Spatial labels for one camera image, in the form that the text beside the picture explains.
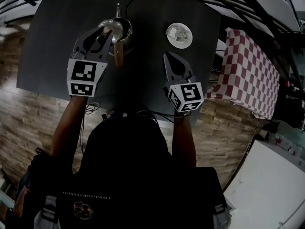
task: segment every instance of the white plate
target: white plate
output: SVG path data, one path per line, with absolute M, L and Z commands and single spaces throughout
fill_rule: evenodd
M 184 49 L 184 48 L 189 47 L 192 44 L 192 41 L 193 41 L 193 35 L 192 35 L 192 32 L 191 32 L 190 28 L 188 28 L 186 25 L 181 24 L 181 23 L 174 23 L 174 24 L 171 24 L 170 26 L 172 26 L 172 25 L 182 26 L 184 29 L 186 29 L 190 33 L 190 36 L 185 42 L 177 42 L 173 38 L 171 38 L 170 36 L 166 35 L 167 39 L 171 43 L 171 45 L 173 45 L 176 48 L 180 48 L 180 49 Z

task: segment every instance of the red and white checkered tablecloth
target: red and white checkered tablecloth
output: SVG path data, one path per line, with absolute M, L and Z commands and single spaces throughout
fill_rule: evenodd
M 204 98 L 228 99 L 252 110 L 257 118 L 271 119 L 279 78 L 260 47 L 244 31 L 230 29 L 218 83 Z

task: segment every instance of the metal kettle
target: metal kettle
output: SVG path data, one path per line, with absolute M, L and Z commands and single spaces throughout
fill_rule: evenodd
M 108 26 L 113 31 L 113 53 L 116 66 L 123 65 L 123 57 L 133 49 L 132 24 L 126 18 L 121 17 L 120 4 L 117 4 L 115 18 L 102 21 L 98 27 Z

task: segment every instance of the dark gray table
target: dark gray table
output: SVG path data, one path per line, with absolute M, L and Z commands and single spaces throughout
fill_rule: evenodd
M 130 0 L 43 0 L 23 46 L 17 87 L 61 99 L 70 99 L 67 65 L 76 39 L 102 20 L 121 14 Z M 163 53 L 170 51 L 186 59 L 206 92 L 214 60 L 221 15 L 196 0 L 134 0 L 128 8 L 135 48 L 124 58 L 125 66 L 114 65 L 109 56 L 108 70 L 95 94 L 105 109 L 126 110 L 134 101 L 150 110 L 172 114 L 165 97 L 166 78 Z M 193 33 L 187 49 L 177 49 L 167 40 L 167 27 L 180 22 Z M 193 111 L 192 122 L 199 114 Z

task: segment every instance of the floor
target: floor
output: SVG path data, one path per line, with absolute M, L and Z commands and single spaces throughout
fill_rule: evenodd
M 0 164 L 17 185 L 35 155 L 35 148 L 49 152 L 51 139 L 68 102 L 16 88 L 21 49 L 31 20 L 0 28 Z M 91 130 L 106 110 L 85 117 L 85 144 Z M 245 108 L 229 101 L 205 101 L 193 137 L 197 166 L 214 167 L 222 187 L 240 163 L 254 135 L 257 119 Z M 173 126 L 161 125 L 169 149 Z M 73 170 L 78 170 L 81 150 L 75 154 Z

